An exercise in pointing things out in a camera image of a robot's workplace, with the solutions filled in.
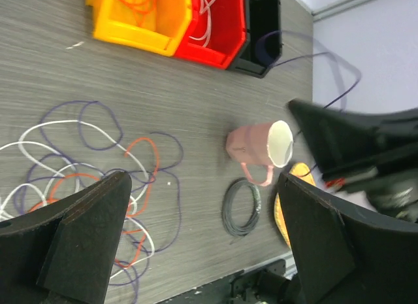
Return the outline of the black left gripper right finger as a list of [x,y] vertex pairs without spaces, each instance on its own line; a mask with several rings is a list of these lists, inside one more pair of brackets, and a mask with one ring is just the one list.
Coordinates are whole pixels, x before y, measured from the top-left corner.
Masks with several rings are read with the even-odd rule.
[[282,173],[291,250],[307,303],[416,303],[417,224]]

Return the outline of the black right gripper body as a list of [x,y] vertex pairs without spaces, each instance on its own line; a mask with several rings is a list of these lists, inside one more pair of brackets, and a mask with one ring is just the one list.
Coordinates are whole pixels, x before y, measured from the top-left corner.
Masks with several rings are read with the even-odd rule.
[[366,183],[370,204],[381,214],[417,222],[417,173],[394,173]]

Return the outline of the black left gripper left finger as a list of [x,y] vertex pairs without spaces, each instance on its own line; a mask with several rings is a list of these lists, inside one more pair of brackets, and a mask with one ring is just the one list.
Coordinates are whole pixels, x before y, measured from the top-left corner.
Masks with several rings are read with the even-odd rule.
[[131,193],[117,171],[1,222],[2,303],[103,303]]

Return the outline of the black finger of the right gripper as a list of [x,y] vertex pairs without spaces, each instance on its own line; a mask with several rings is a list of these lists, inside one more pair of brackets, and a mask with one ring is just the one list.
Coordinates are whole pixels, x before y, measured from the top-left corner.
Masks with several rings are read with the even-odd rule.
[[417,109],[361,114],[299,99],[288,109],[327,186],[417,169]]

